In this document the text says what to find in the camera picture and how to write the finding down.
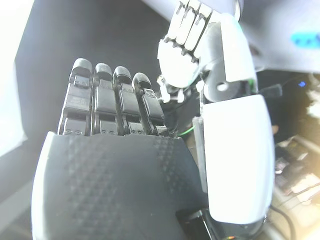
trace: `dark floor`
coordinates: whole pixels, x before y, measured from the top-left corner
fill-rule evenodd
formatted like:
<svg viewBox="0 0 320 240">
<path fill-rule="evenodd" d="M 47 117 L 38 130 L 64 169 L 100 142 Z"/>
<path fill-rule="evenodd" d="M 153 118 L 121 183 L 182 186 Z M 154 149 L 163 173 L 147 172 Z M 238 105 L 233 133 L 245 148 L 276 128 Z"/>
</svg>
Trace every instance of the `dark floor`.
<svg viewBox="0 0 320 240">
<path fill-rule="evenodd" d="M 0 203 L 32 181 L 46 134 L 57 129 L 75 59 L 143 72 L 154 86 L 158 42 L 168 27 L 140 0 L 34 1 L 15 59 L 28 140 L 0 158 Z M 30 239 L 30 226 L 27 208 L 0 239 Z"/>
</svg>

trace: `blue object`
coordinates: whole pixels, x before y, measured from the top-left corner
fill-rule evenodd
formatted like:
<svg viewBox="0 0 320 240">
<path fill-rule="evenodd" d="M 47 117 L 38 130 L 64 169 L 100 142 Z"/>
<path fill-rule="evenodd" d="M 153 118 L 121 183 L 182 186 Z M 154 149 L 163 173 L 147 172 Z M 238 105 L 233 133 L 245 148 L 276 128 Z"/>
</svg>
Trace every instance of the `blue object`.
<svg viewBox="0 0 320 240">
<path fill-rule="evenodd" d="M 304 88 L 307 84 L 306 84 L 305 81 L 301 81 L 301 82 L 299 82 L 298 85 L 299 85 L 300 88 Z"/>
<path fill-rule="evenodd" d="M 320 49 L 320 32 L 294 33 L 291 40 L 300 48 Z"/>
</svg>

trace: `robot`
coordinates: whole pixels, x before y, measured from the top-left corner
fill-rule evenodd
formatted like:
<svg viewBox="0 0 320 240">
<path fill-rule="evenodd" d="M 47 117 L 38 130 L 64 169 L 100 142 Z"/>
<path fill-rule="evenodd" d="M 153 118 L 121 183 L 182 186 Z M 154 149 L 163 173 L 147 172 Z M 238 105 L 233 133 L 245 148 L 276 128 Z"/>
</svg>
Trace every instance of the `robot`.
<svg viewBox="0 0 320 240">
<path fill-rule="evenodd" d="M 272 126 L 235 16 L 181 0 L 148 77 L 75 61 L 32 192 L 34 240 L 254 239 L 274 184 Z M 161 104 L 199 94 L 198 166 Z"/>
</svg>

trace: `green wire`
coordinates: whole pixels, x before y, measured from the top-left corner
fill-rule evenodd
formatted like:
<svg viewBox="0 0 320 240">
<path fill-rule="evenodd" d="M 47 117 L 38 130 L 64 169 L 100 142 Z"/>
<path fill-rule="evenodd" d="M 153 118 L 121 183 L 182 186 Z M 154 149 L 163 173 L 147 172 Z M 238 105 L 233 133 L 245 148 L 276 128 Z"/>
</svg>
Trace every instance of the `green wire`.
<svg viewBox="0 0 320 240">
<path fill-rule="evenodd" d="M 178 134 L 178 137 L 181 137 L 183 135 L 190 133 L 194 128 L 195 128 L 195 126 L 190 127 L 187 131 L 184 131 L 184 132 Z"/>
</svg>

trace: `textured grip surface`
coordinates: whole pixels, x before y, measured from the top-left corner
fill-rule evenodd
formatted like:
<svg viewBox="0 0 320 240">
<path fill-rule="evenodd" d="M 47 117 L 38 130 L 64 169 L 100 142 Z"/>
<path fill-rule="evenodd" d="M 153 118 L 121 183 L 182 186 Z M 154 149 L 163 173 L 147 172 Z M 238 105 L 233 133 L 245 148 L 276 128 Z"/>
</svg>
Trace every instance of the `textured grip surface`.
<svg viewBox="0 0 320 240">
<path fill-rule="evenodd" d="M 176 212 L 207 204 L 181 139 L 49 132 L 33 185 L 33 238 L 182 240 Z"/>
</svg>

